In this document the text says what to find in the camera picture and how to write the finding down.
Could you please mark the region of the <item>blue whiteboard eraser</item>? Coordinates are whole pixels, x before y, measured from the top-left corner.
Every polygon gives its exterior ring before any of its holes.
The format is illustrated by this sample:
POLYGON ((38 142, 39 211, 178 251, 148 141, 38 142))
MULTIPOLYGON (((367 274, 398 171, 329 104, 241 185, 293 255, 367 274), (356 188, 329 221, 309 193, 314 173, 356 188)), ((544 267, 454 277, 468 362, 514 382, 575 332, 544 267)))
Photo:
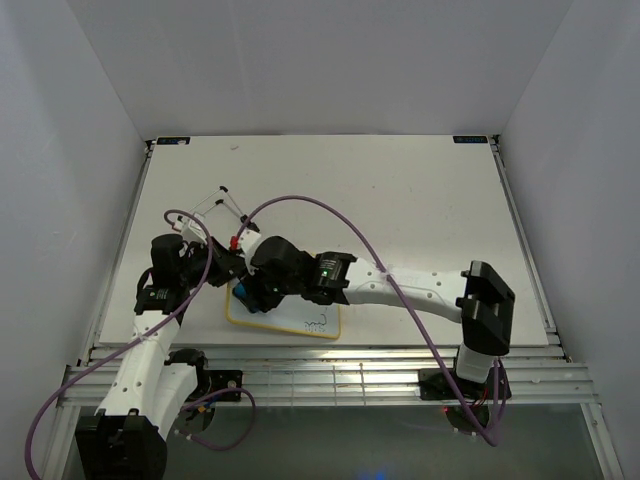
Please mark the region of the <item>blue whiteboard eraser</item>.
POLYGON ((246 308, 250 313, 256 313, 259 311, 259 306, 256 303, 253 295, 248 292, 245 286, 239 282, 232 289, 233 296, 246 308))

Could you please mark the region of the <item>yellow framed whiteboard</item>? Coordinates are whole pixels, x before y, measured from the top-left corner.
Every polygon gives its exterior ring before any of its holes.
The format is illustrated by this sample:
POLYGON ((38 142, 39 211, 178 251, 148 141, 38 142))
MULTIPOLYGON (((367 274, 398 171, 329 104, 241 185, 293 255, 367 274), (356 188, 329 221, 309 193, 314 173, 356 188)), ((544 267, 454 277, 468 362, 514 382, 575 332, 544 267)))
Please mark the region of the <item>yellow framed whiteboard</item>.
POLYGON ((233 295, 233 288, 227 287, 225 315, 234 325, 329 340, 341 335, 341 311, 337 305, 321 306, 287 296, 268 313, 250 313, 233 295))

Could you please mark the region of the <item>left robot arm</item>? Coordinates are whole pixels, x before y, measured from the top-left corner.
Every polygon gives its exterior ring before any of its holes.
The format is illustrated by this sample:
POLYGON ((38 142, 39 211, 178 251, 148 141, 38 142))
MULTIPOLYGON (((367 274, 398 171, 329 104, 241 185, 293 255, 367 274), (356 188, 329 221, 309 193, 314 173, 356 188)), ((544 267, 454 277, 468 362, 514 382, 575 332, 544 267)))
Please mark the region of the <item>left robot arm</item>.
POLYGON ((237 401, 240 374, 217 376, 196 349, 172 350, 187 300, 205 283, 220 287, 245 271, 243 259, 215 239, 186 242, 164 234, 151 242, 151 267, 137 285, 133 347, 96 412, 79 418, 75 439, 88 479, 160 479, 167 436, 188 404, 193 417, 217 400, 237 401))

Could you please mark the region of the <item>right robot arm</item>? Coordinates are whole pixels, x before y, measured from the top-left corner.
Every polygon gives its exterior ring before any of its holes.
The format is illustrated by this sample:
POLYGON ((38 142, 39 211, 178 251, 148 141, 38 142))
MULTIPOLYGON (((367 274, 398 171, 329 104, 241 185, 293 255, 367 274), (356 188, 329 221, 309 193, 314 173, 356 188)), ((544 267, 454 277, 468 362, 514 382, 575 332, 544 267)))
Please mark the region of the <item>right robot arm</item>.
POLYGON ((280 236, 243 233, 247 267, 233 293, 250 312, 267 313, 288 296, 317 305, 412 307, 460 325, 451 382, 464 397, 488 384, 495 360, 510 350, 516 295, 494 268, 472 261, 462 271, 379 267, 343 252, 311 254, 280 236))

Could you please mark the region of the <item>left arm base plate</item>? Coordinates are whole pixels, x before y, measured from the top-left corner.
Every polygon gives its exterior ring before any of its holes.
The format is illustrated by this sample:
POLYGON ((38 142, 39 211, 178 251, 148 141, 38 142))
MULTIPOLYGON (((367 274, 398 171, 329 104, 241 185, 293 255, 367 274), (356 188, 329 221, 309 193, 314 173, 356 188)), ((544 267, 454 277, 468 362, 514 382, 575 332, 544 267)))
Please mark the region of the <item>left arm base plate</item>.
POLYGON ((237 392, 243 386, 243 372, 241 370, 206 370, 207 379, 205 392, 213 393, 223 390, 207 400, 208 403, 215 402, 239 402, 242 394, 237 392))

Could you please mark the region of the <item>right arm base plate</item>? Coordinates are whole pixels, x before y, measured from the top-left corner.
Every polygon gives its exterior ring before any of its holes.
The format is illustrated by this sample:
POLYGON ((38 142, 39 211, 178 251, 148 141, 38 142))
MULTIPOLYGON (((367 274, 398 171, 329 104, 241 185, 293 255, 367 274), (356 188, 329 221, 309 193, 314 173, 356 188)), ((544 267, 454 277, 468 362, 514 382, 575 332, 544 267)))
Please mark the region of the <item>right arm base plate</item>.
MULTIPOLYGON (((494 369, 489 372, 487 380, 482 384, 458 378, 453 369, 450 369, 449 373, 456 383, 458 389, 460 390, 461 395, 467 401, 470 401, 472 403, 479 403, 481 400, 489 400, 494 398, 494 374, 496 373, 494 369)), ((508 382, 508 378, 506 377, 506 371, 502 367, 499 367, 497 373, 498 399, 510 399, 512 397, 512 391, 508 382)), ((423 401, 444 401, 457 399, 456 394, 445 378, 444 373, 438 368, 420 369, 418 371, 418 386, 419 397, 423 401)))

